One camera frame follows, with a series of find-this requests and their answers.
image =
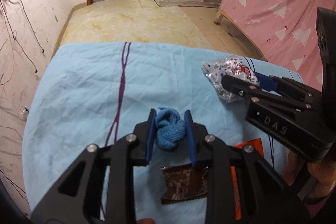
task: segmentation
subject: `brown candy wrapper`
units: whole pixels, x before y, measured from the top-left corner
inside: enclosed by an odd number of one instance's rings
[[[191,164],[161,168],[165,175],[167,191],[161,203],[173,204],[205,198],[208,193],[208,167],[192,167]]]

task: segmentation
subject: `tiled floor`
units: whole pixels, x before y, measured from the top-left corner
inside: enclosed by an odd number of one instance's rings
[[[251,43],[227,19],[221,25],[213,23],[216,11],[202,7],[159,7],[153,0],[102,1],[74,12],[61,45],[163,42],[258,58],[248,48]],[[237,33],[234,36],[238,39],[230,37],[229,31]],[[244,38],[250,45],[244,45]]]

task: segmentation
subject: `blue towel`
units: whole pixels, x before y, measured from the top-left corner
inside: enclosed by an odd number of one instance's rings
[[[173,151],[178,147],[178,142],[185,137],[185,121],[180,119],[180,114],[175,109],[160,109],[155,118],[156,144],[162,150]]]

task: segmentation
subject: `printed plastic wrapper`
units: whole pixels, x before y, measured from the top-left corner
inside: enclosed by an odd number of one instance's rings
[[[254,85],[259,85],[259,81],[254,72],[250,70],[249,67],[245,66],[238,56],[230,56],[212,62],[204,62],[202,70],[204,75],[211,83],[213,83],[218,96],[227,103],[236,102],[243,98],[223,88],[221,81],[225,74],[234,76]]]

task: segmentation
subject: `light blue tablecloth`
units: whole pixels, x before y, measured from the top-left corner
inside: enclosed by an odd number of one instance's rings
[[[24,180],[32,209],[71,162],[90,143],[104,145],[118,104],[124,43],[62,46],[36,91],[22,147]],[[270,160],[268,137],[244,120],[244,102],[223,104],[202,74],[202,62],[230,54],[162,43],[132,43],[118,138],[148,119],[151,108],[191,110],[195,122],[229,145],[261,137]],[[265,75],[301,81],[296,72],[258,60],[246,65]],[[276,170],[282,174],[287,150],[274,143]],[[154,148],[146,168],[134,169],[137,218],[161,223],[203,223],[206,199],[161,205],[165,192],[160,167],[188,163],[186,144],[173,153]]]

